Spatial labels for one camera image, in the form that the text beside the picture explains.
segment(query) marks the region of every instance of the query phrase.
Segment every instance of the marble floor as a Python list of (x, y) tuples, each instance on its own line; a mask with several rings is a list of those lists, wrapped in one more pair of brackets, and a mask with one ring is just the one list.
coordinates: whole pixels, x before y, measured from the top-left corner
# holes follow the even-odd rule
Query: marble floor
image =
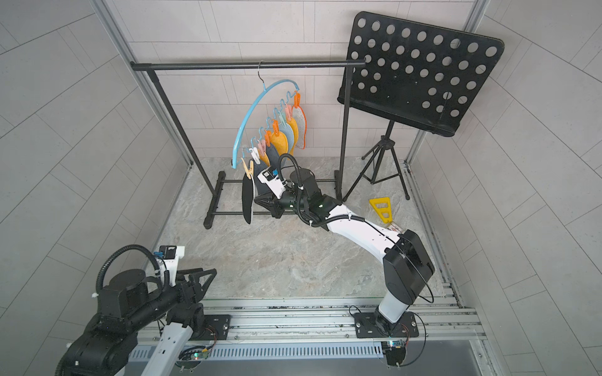
[[(217, 173), (227, 179), (240, 179), (242, 170), (233, 170), (229, 158), (203, 158), (201, 163), (215, 184)], [(338, 158), (298, 158), (318, 179), (329, 179), (338, 169)], [(343, 192), (349, 189), (365, 161), (346, 158)], [(383, 160), (379, 177), (395, 171), (392, 158)], [(371, 167), (367, 174), (371, 176)], [(319, 183), (322, 193), (335, 196), (334, 183)], [(220, 211), (241, 210), (241, 185), (226, 183)], [(406, 201), (401, 183), (393, 178), (377, 185), (363, 179), (346, 205), (370, 221), (383, 225), (368, 199), (390, 197), (393, 220), (419, 234), (431, 259), (432, 251), (418, 217), (414, 199)], [(216, 268), (207, 298), (226, 297), (382, 297), (386, 293), (382, 264), (370, 253), (341, 235), (314, 229), (296, 215), (277, 220), (255, 215), (251, 224), (242, 216), (216, 216), (213, 227), (203, 227), (211, 194), (196, 167), (184, 182), (182, 191), (167, 220), (159, 244), (186, 246), (180, 268)], [(254, 204), (254, 210), (264, 208)], [(429, 280), (435, 295), (443, 294), (439, 271)]]

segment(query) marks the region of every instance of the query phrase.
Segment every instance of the mounting plate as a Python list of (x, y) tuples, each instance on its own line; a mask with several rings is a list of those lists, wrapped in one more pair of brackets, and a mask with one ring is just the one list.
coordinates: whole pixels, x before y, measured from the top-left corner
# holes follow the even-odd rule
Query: mounting plate
[[(385, 337), (379, 331), (375, 324), (374, 312), (369, 313), (354, 313), (353, 319), (355, 320), (355, 334), (358, 338), (383, 338)], [(410, 331), (410, 337), (418, 337), (418, 325), (416, 324), (416, 318), (411, 312), (404, 312), (402, 317), (397, 321), (396, 329), (391, 334), (390, 338), (405, 338), (408, 334), (405, 332), (405, 325)]]

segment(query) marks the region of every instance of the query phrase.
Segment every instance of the black metal bar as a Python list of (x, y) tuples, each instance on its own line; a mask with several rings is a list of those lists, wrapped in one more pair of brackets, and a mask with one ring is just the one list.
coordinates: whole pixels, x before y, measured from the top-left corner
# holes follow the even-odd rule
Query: black metal bar
[(220, 202), (220, 197), (222, 195), (222, 188), (224, 185), (224, 180), (226, 179), (226, 172), (220, 171), (217, 174), (217, 182), (216, 182), (216, 195), (211, 197), (211, 203), (209, 204), (209, 210), (207, 211), (207, 216), (205, 217), (205, 221), (203, 222), (203, 226), (208, 230), (213, 226), (213, 218), (215, 217), (215, 211), (217, 210), (217, 205)]
[[(131, 62), (133, 70), (193, 70), (193, 69), (255, 69), (259, 66), (257, 63), (173, 63), (173, 64), (150, 64)], [(351, 67), (363, 68), (366, 66), (365, 60), (342, 60), (342, 61), (292, 61), (288, 63), (261, 62), (261, 67), (267, 68), (335, 68)]]
[(345, 68), (345, 107), (343, 109), (343, 135), (341, 136), (341, 160), (339, 161), (339, 169), (337, 174), (338, 185), (335, 186), (337, 189), (337, 199), (341, 200), (343, 197), (343, 167), (345, 165), (345, 147), (347, 146), (347, 125), (349, 122), (349, 102), (351, 98), (351, 78), (353, 75), (352, 66), (349, 65)]
[(395, 161), (395, 167), (397, 167), (397, 173), (399, 174), (399, 179), (402, 181), (403, 192), (406, 194), (406, 200), (409, 200), (410, 195), (408, 194), (408, 189), (406, 188), (406, 182), (403, 181), (402, 168), (399, 167), (399, 161), (397, 160), (397, 154), (395, 153), (395, 148), (391, 149), (391, 154), (393, 154), (393, 160)]
[(209, 181), (209, 177), (207, 176), (207, 173), (205, 172), (203, 165), (200, 164), (199, 157), (196, 155), (196, 152), (194, 151), (194, 148), (192, 147), (192, 144), (190, 143), (190, 140), (188, 139), (188, 136), (186, 136), (186, 132), (184, 131), (184, 128), (182, 127), (182, 123), (180, 123), (180, 119), (178, 119), (178, 115), (176, 115), (176, 111), (173, 110), (172, 103), (169, 101), (167, 94), (165, 94), (165, 90), (163, 90), (163, 86), (161, 86), (161, 83), (159, 82), (159, 77), (157, 77), (157, 74), (152, 69), (147, 70), (146, 74), (149, 75), (151, 82), (155, 85), (155, 88), (157, 89), (157, 92), (159, 93), (159, 97), (161, 97), (163, 104), (165, 104), (165, 108), (167, 108), (167, 112), (169, 112), (169, 116), (172, 117), (173, 123), (176, 125), (176, 128), (178, 128), (178, 132), (180, 133), (182, 140), (184, 140), (184, 144), (186, 145), (186, 147), (188, 148), (188, 151), (192, 155), (192, 158), (194, 160), (194, 163), (196, 164), (196, 167), (199, 168), (199, 171), (200, 171), (201, 175), (203, 175), (203, 178), (205, 179), (205, 183), (207, 183), (207, 186), (209, 187), (211, 194), (213, 195), (213, 197), (215, 197), (216, 190), (213, 188), (213, 184), (211, 184), (211, 181)]

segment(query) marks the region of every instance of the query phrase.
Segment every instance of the wire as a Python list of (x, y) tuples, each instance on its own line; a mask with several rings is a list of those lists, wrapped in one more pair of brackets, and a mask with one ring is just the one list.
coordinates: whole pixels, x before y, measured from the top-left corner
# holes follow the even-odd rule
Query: wire
[(416, 362), (418, 360), (418, 358), (420, 358), (420, 356), (422, 355), (422, 352), (424, 351), (424, 347), (426, 346), (426, 336), (427, 336), (426, 325), (424, 325), (424, 321), (422, 321), (422, 317), (418, 316), (417, 313), (415, 313), (415, 312), (410, 312), (410, 313), (413, 314), (414, 316), (416, 316), (417, 318), (419, 318), (420, 322), (422, 322), (422, 327), (424, 328), (424, 342), (422, 343), (422, 349), (420, 349), (420, 353), (418, 353), (418, 356), (416, 356), (416, 358), (413, 361), (400, 365), (400, 367), (409, 366), (410, 364), (413, 364), (414, 362)]
[(431, 300), (427, 300), (425, 297), (418, 295), (420, 298), (426, 300), (427, 303), (434, 303), (435, 302), (435, 296), (433, 295), (433, 291), (430, 289), (429, 284), (426, 282), (426, 279), (424, 279), (424, 277), (422, 276), (422, 273), (420, 273), (420, 270), (418, 270), (418, 268), (416, 267), (416, 265), (414, 265), (414, 263), (412, 262), (412, 260), (410, 260), (410, 258), (408, 257), (408, 255), (406, 255), (406, 253), (401, 249), (401, 247), (399, 247), (397, 245), (396, 242), (394, 242), (391, 238), (389, 238), (388, 236), (386, 236), (385, 234), (383, 234), (382, 232), (380, 232), (379, 229), (377, 229), (376, 227), (372, 226), (372, 224), (368, 221), (366, 221), (366, 223), (372, 227), (377, 233), (381, 234), (382, 236), (386, 237), (387, 239), (389, 239), (390, 242), (393, 243), (393, 247), (397, 247), (397, 249), (399, 250), (399, 252), (401, 252), (404, 256), (406, 256), (406, 260), (410, 261), (410, 264), (412, 264), (412, 266), (414, 267), (414, 269), (416, 269), (416, 272), (418, 273), (418, 275), (420, 276), (420, 278), (422, 279), (422, 282), (424, 282), (424, 284), (426, 285), (426, 288), (429, 289), (429, 293), (430, 293), (430, 297)]

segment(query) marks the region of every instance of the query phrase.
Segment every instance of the white tile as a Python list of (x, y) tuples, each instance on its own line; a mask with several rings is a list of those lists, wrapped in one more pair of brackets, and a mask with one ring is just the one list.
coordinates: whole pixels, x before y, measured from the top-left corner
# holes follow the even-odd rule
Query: white tile
[(464, 144), (462, 154), (502, 217), (535, 193), (531, 184), (482, 125), (476, 127)]
[(68, 186), (72, 191), (79, 194), (84, 200), (87, 200), (92, 195), (92, 190), (84, 182), (79, 180), (69, 170), (63, 167), (60, 163), (57, 164), (50, 173), (56, 177), (61, 183)]
[(21, 44), (93, 13), (89, 3), (77, 0), (24, 0), (0, 4), (0, 22)]
[(188, 129), (186, 135), (193, 147), (229, 147), (232, 155), (232, 145), (238, 133), (238, 129)]
[(316, 76), (314, 79), (314, 103), (338, 104), (337, 98), (341, 83), (342, 77), (340, 76)]
[(23, 365), (52, 329), (84, 273), (46, 257), (13, 304), (0, 318), (5, 341), (0, 344), (0, 363), (10, 375), (22, 375)]
[(456, 286), (462, 286), (464, 283), (470, 280), (470, 277), (466, 272), (466, 267), (464, 266), (462, 258), (460, 257), (456, 243), (452, 238), (452, 235), (447, 227), (447, 223), (443, 218), (443, 214), (441, 213), (439, 205), (436, 203), (436, 201), (429, 210), (429, 214), (432, 220), (433, 229), (435, 230), (437, 239), (441, 244), (445, 261), (449, 266), (451, 277), (456, 282)]
[[(566, 316), (562, 317), (547, 292), (516, 301), (512, 303), (512, 308), (527, 333), (546, 375), (596, 375), (592, 363), (566, 324)], [(561, 336), (566, 345), (566, 351), (560, 353), (553, 345), (554, 338), (558, 336)]]
[(72, 341), (67, 339), (47, 337), (29, 367), (26, 368), (25, 376), (51, 375), (70, 342)]
[(117, 224), (120, 225), (124, 230), (129, 232), (132, 236), (138, 236), (138, 234), (140, 233), (140, 228), (134, 223), (132, 223), (132, 221), (125, 218), (123, 214), (119, 216)]
[(481, 244), (479, 243), (479, 241), (478, 240), (473, 241), (472, 244), (470, 244), (468, 247), (464, 248), (464, 250), (462, 250), (460, 252), (462, 261), (466, 262), (469, 258), (473, 257), (475, 254), (481, 252), (481, 250), (483, 250), (483, 247), (481, 247)]
[(129, 65), (126, 65), (121, 55), (114, 57), (111, 60), (111, 65), (115, 68), (119, 78), (129, 92), (134, 91), (134, 89), (138, 87), (138, 83), (134, 79), (134, 76), (132, 76), (132, 72), (129, 70)]
[(602, 369), (602, 346), (584, 348), (596, 369)]
[(173, 109), (184, 129), (211, 128), (211, 124), (206, 125), (203, 121), (197, 105), (173, 105)]
[(140, 88), (128, 95), (122, 105), (140, 129), (143, 129), (155, 115)]
[(134, 137), (113, 110), (63, 158), (61, 165), (95, 190)]
[(123, 216), (142, 228), (166, 180), (167, 176), (161, 172), (156, 163), (150, 165), (148, 172), (123, 210)]
[(150, 210), (149, 219), (159, 228), (163, 226), (163, 223), (167, 219), (173, 200), (179, 191), (185, 175), (186, 171), (180, 171), (177, 168), (174, 168), (161, 189), (155, 204)]
[(196, 1), (119, 0), (117, 9), (135, 42), (208, 42)]
[(504, 88), (577, 155), (602, 140), (602, 82), (531, 45)]
[(79, 62), (86, 69), (86, 71), (88, 71), (88, 73), (94, 72), (96, 66), (94, 65), (94, 63), (92, 63), (92, 60), (85, 52), (81, 44), (78, 42), (77, 38), (75, 38), (75, 35), (71, 32), (69, 26), (62, 27), (57, 31), (61, 35), (65, 43), (67, 43), (69, 48), (71, 48), (71, 51), (73, 51)]
[(461, 30), (471, 7), (472, 4), (467, 2), (413, 2), (408, 19)]
[(136, 175), (136, 173), (132, 170), (132, 168), (130, 166), (128, 166), (128, 164), (121, 158), (119, 158), (117, 160), (117, 162), (115, 163), (115, 166), (121, 170), (121, 172), (128, 177), (128, 179), (134, 183), (134, 185), (138, 185), (140, 184), (140, 178), (138, 177), (138, 175)]
[(462, 204), (462, 209), (502, 288), (535, 275), (529, 260), (495, 209), (483, 186), (477, 187), (468, 196)]
[(57, 32), (5, 52), (0, 55), (0, 115), (19, 124), (86, 74)]
[[(341, 108), (342, 105), (304, 105), (303, 113), (305, 114), (305, 118), (307, 119), (308, 128), (319, 129), (319, 128), (341, 128), (343, 126), (343, 121), (341, 119)], [(354, 119), (354, 124), (357, 125), (359, 121), (359, 117), (352, 117), (351, 110), (349, 111), (349, 128), (369, 128), (365, 127), (355, 127), (352, 126), (352, 119)]]
[(591, 291), (602, 288), (600, 271), (548, 207), (514, 227), (512, 233), (581, 346), (599, 346), (602, 327), (596, 314), (602, 301), (592, 299)]
[(84, 273), (88, 270), (88, 267), (90, 267), (90, 264), (92, 263), (92, 260), (87, 259), (79, 253), (75, 253), (58, 243), (54, 245), (52, 250), (50, 250), (48, 257)]
[(500, 85), (506, 85), (510, 75), (512, 72), (514, 72), (518, 63), (520, 63), (520, 61), (523, 59), (532, 44), (533, 43), (529, 39), (523, 38), (521, 40), (517, 49), (514, 50), (514, 53), (506, 63), (506, 66), (504, 66), (504, 69), (501, 71), (500, 75), (497, 77), (497, 79), (495, 79)]
[(470, 111), (490, 131), (512, 103), (512, 96), (491, 78), (487, 78), (479, 94), (470, 105)]
[(458, 199), (458, 202), (460, 204), (462, 204), (468, 198), (468, 196), (470, 196), (470, 194), (472, 192), (474, 192), (474, 190), (480, 184), (481, 184), (481, 182), (479, 182), (479, 180), (476, 176), (474, 176), (472, 179), (470, 179), (468, 184), (466, 184), (466, 186), (462, 189), (462, 191), (460, 191), (460, 193), (458, 193), (458, 195), (456, 196), (456, 198)]
[[(59, 319), (67, 322), (74, 322), (79, 325), (87, 325), (90, 318), (96, 313), (98, 304), (95, 298), (92, 298), (92, 293), (95, 292), (96, 276), (100, 270), (102, 264), (111, 256), (116, 250), (128, 244), (135, 244), (136, 237), (129, 234), (126, 230), (120, 226), (114, 226), (108, 236), (107, 240), (102, 244), (102, 248), (98, 251), (98, 254), (94, 258), (94, 261), (90, 265), (90, 268), (86, 272), (84, 278), (79, 283), (79, 286), (73, 293), (69, 302), (65, 305), (63, 313), (61, 313)], [(123, 265), (128, 254), (133, 251), (126, 252), (120, 255), (107, 270), (104, 284), (107, 285), (111, 278), (113, 278)]]
[(360, 11), (395, 17), (397, 7), (396, 2), (316, 2), (315, 41), (348, 43), (353, 20)]
[(312, 1), (303, 3), (303, 41), (315, 41), (315, 3)]
[(95, 66), (99, 67), (117, 55), (115, 45), (95, 14), (70, 24), (69, 29)]
[[(464, 115), (462, 120), (460, 120), (460, 126), (458, 127), (456, 133), (452, 137), (452, 140), (456, 142), (456, 145), (458, 145), (460, 149), (462, 148), (462, 146), (464, 146), (466, 140), (468, 139), (468, 137), (470, 137), (470, 135), (474, 131), (474, 128), (476, 128), (478, 124), (480, 124), (479, 119), (477, 119), (470, 110), (466, 111), (466, 114)], [(439, 138), (435, 136), (433, 138), (433, 143), (429, 143), (429, 145), (431, 145), (432, 147), (434, 142), (438, 139)]]
[(13, 129), (13, 125), (6, 121), (5, 118), (0, 116), (0, 137), (7, 134), (11, 129)]
[[(257, 77), (248, 76), (253, 79), (255, 85), (255, 97), (261, 92)], [(228, 95), (224, 88), (221, 76), (191, 76), (191, 75), (167, 75), (161, 77), (161, 85), (167, 93), (172, 104), (195, 105), (195, 104), (228, 104)]]
[(85, 326), (79, 324), (73, 324), (72, 322), (66, 322), (57, 320), (56, 324), (52, 327), (49, 337), (62, 338), (76, 340), (80, 335), (83, 334)]
[[(342, 129), (317, 128), (314, 129), (315, 147), (340, 147)], [(368, 137), (368, 129), (353, 128), (347, 131), (347, 147), (364, 147)]]
[(153, 118), (123, 152), (121, 158), (141, 179), (169, 139), (157, 118)]
[(84, 202), (49, 175), (0, 223), (3, 248), (26, 250), (26, 257), (21, 252), (2, 256), (0, 306), (8, 307), (17, 296)]
[(0, 25), (0, 46), (8, 51), (9, 49), (13, 49), (18, 45), (19, 43), (13, 38), (13, 36), (10, 35), (4, 26)]
[[(301, 93), (305, 92), (305, 76), (267, 76), (261, 75), (261, 78), (265, 81), (265, 86), (268, 87), (272, 85), (274, 82), (279, 81), (281, 79), (290, 79), (297, 83), (299, 86), (299, 91)], [(232, 82), (234, 83), (234, 89), (236, 90), (236, 97), (238, 99), (238, 103), (240, 104), (248, 104), (250, 105), (257, 99), (257, 97), (263, 91), (263, 85), (259, 78), (254, 76), (232, 76)], [(294, 93), (296, 90), (294, 84), (290, 82), (285, 82), (283, 84), (278, 85), (278, 88), (274, 88), (267, 92), (267, 94), (261, 99), (260, 104), (268, 104), (273, 105), (275, 103), (279, 103), (281, 99), (286, 99), (286, 94), (288, 91)], [(213, 104), (220, 104), (221, 102), (207, 102)], [(303, 95), (301, 95), (301, 104), (304, 104), (305, 100)]]
[(600, 53), (600, 50), (602, 50), (602, 28), (598, 27), (594, 35), (571, 60), (571, 64), (579, 69), (584, 69)]
[(75, 146), (128, 93), (111, 64), (106, 64), (53, 99), (37, 114)]
[(8, 215), (69, 149), (37, 115), (0, 138), (0, 218)]
[(437, 174), (437, 171), (441, 169), (441, 166), (439, 166), (439, 162), (437, 162), (435, 155), (427, 143), (422, 143), (418, 150), (417, 158), (420, 161), (426, 180), (430, 183), (435, 174)]
[[(214, 129), (239, 129), (249, 110), (249, 105), (205, 105)], [(266, 105), (257, 105), (251, 113), (245, 128), (266, 128)]]
[[(330, 43), (239, 43), (243, 61), (328, 61)], [(327, 75), (328, 68), (261, 69), (264, 75)], [(256, 75), (256, 69), (247, 69)]]
[[(162, 63), (220, 63), (241, 60), (238, 43), (155, 42), (155, 51)], [(168, 70), (168, 75), (243, 75), (244, 69)]]
[(211, 3), (223, 42), (303, 42), (301, 2)]
[(217, 29), (216, 19), (213, 16), (213, 8), (211, 1), (199, 1), (200, 10), (203, 13), (203, 19), (205, 20), (205, 26), (209, 33), (209, 39), (212, 42), (220, 42), (220, 32)]
[(481, 23), (477, 29), (477, 33), (504, 41), (504, 52), (489, 74), (491, 78), (498, 78), (523, 37), (513, 32), (509, 28), (500, 25), (487, 16), (483, 16), (483, 19), (481, 20)]
[(437, 186), (433, 188), (435, 198), (439, 203), (447, 227), (450, 229), (451, 235), (458, 247), (458, 251), (468, 247), (477, 239), (466, 215), (460, 207), (460, 203), (456, 200), (456, 195), (445, 176), (441, 178)]
[(543, 372), (535, 353), (506, 355), (504, 358), (512, 372)]
[(441, 137), (432, 149), (454, 194), (459, 194), (473, 178), (473, 169), (450, 137)]
[(598, 53), (583, 71), (602, 81), (602, 55)]
[(583, 1), (579, 9), (562, 1), (513, 1), (501, 23), (570, 61), (600, 26), (600, 17), (602, 4), (596, 0)]
[(545, 286), (537, 275), (508, 286), (504, 289), (509, 302), (517, 301), (545, 291)]
[(512, 307), (508, 303), (497, 278), (495, 278), (495, 273), (485, 254), (478, 253), (468, 260), (466, 270), (470, 275), (502, 354), (531, 353), (533, 349), (529, 345), (527, 336), (512, 311)]
[(514, 209), (510, 214), (504, 217), (504, 221), (512, 230), (517, 226), (520, 222), (527, 219), (530, 215), (540, 210), (545, 206), (544, 199), (537, 193), (534, 193), (531, 197), (529, 197), (524, 203), (522, 203), (518, 208)]
[(134, 190), (135, 185), (113, 167), (58, 242), (93, 259)]
[(518, 102), (491, 135), (563, 223), (602, 204), (600, 177)]
[(602, 269), (602, 206), (595, 208), (584, 216), (566, 226), (573, 238), (581, 245), (591, 261)]

